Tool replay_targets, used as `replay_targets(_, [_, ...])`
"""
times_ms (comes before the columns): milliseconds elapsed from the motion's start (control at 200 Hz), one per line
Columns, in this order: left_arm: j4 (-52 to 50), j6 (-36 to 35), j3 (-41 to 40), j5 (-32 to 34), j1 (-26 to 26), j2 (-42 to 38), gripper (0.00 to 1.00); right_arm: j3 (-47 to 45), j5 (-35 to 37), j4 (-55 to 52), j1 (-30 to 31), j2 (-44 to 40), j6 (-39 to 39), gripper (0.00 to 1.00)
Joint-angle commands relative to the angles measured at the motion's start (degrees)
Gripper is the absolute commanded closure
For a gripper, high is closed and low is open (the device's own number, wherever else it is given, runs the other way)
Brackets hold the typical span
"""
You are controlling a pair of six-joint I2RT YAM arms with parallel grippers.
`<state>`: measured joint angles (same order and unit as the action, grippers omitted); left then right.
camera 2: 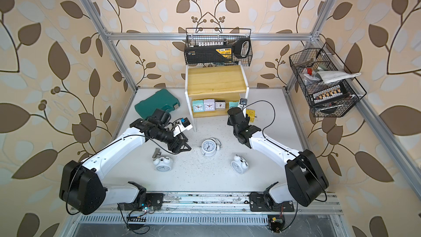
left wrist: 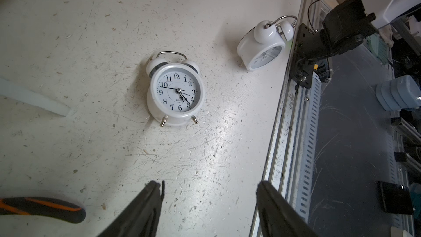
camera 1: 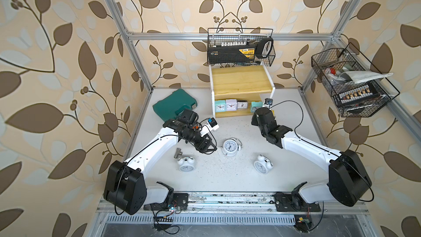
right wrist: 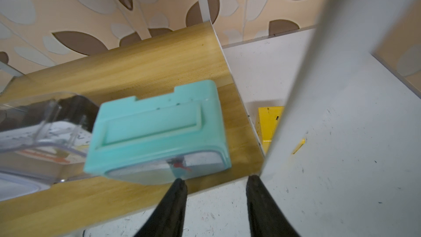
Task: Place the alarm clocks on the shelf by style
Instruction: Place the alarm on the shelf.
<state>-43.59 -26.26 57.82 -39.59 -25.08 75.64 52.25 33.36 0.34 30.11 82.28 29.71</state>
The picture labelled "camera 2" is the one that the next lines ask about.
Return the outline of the white twin-bell clock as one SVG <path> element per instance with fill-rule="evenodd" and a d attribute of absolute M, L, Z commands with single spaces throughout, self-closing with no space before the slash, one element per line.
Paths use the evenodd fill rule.
<path fill-rule="evenodd" d="M 231 161 L 231 167 L 238 174 L 244 174 L 249 169 L 246 159 L 238 154 L 236 154 Z"/>
<path fill-rule="evenodd" d="M 206 157 L 212 157 L 221 148 L 221 142 L 217 138 L 205 139 L 201 144 L 201 152 Z"/>
<path fill-rule="evenodd" d="M 169 172 L 173 168 L 173 160 L 170 157 L 160 157 L 153 160 L 155 170 L 159 172 Z"/>

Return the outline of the mint square alarm clock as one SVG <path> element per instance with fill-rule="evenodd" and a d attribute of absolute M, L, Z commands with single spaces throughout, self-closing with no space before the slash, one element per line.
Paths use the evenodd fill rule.
<path fill-rule="evenodd" d="M 194 113 L 204 112 L 204 101 L 203 100 L 195 100 L 192 101 L 192 108 Z"/>

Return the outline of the lilac square alarm clock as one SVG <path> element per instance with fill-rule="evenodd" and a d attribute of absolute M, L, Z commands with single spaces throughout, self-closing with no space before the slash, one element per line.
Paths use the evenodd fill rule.
<path fill-rule="evenodd" d="M 215 111 L 215 100 L 214 99 L 204 99 L 203 105 L 204 105 L 204 111 Z"/>

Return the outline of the transparent grey square clock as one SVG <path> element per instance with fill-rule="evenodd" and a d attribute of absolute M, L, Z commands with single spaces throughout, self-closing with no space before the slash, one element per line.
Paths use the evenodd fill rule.
<path fill-rule="evenodd" d="M 225 110 L 226 109 L 226 101 L 215 100 L 215 109 L 216 110 Z"/>

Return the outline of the small mint square clock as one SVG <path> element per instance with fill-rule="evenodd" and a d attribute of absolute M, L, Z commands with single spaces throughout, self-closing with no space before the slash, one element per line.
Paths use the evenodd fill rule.
<path fill-rule="evenodd" d="M 239 102 L 238 101 L 236 101 L 236 102 L 232 102 L 232 101 L 230 101 L 229 102 L 229 108 L 231 109 L 231 108 L 236 108 L 236 107 L 238 107 L 239 106 Z"/>

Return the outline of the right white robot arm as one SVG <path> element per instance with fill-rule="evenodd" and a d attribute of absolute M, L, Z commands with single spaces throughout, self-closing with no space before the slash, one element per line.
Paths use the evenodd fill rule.
<path fill-rule="evenodd" d="M 239 107 L 228 110 L 228 125 L 241 144 L 284 168 L 286 183 L 276 182 L 264 192 L 268 207 L 293 200 L 307 207 L 326 192 L 329 182 L 312 151 L 289 148 L 265 135 L 262 129 L 250 125 L 250 118 Z"/>

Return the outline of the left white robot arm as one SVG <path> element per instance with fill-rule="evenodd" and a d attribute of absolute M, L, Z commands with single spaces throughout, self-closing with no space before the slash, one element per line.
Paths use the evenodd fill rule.
<path fill-rule="evenodd" d="M 146 203 L 146 188 L 136 182 L 122 185 L 105 185 L 106 175 L 134 149 L 148 141 L 156 145 L 167 145 L 166 152 L 172 155 L 190 151 L 188 139 L 183 133 L 192 129 L 188 118 L 180 118 L 168 127 L 171 115 L 161 109 L 146 119 L 139 118 L 130 124 L 121 136 L 103 148 L 102 151 L 82 162 L 70 161 L 62 172 L 59 197 L 66 206 L 75 208 L 84 215 L 90 215 L 105 205 L 124 205 L 138 210 Z"/>

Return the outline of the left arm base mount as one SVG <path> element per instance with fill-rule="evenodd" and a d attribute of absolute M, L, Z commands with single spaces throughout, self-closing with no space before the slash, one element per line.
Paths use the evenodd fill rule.
<path fill-rule="evenodd" d="M 138 189 L 138 194 L 132 203 L 119 203 L 118 209 L 125 211 L 155 211 L 163 205 L 163 193 L 148 193 L 146 188 L 136 182 L 128 182 Z"/>

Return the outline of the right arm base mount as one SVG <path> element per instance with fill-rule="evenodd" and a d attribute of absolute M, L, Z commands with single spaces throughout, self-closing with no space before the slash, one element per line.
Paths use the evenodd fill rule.
<path fill-rule="evenodd" d="M 292 201 L 285 201 L 281 204 L 276 203 L 269 194 L 269 190 L 277 185 L 273 183 L 265 189 L 264 192 L 251 192 L 249 197 L 249 205 L 252 212 L 293 212 L 295 211 Z"/>

